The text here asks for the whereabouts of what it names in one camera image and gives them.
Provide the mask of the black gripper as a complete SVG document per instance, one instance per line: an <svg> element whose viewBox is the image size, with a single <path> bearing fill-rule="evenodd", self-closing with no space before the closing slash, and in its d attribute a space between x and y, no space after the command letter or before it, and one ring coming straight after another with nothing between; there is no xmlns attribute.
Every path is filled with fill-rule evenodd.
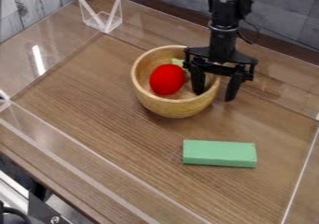
<svg viewBox="0 0 319 224"><path fill-rule="evenodd" d="M254 80L254 70L258 65L258 59L246 55L237 49L227 56L211 56L207 47L187 47L183 51L186 55L183 67L191 74L195 94L201 95L205 93L206 73L213 73L225 77L233 76L227 86L225 99L226 102L231 102L239 91L243 79L250 81Z"/></svg>

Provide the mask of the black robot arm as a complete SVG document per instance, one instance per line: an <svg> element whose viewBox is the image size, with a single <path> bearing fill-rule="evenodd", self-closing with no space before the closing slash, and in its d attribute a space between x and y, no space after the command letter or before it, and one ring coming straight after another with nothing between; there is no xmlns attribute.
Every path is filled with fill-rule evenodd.
<svg viewBox="0 0 319 224"><path fill-rule="evenodd" d="M258 59L237 50L239 22L253 11L254 0L209 0L211 31L209 47L185 49L183 67L191 73L193 90L197 95L205 93L206 74L230 78L225 101L231 102L241 85L254 80Z"/></svg>

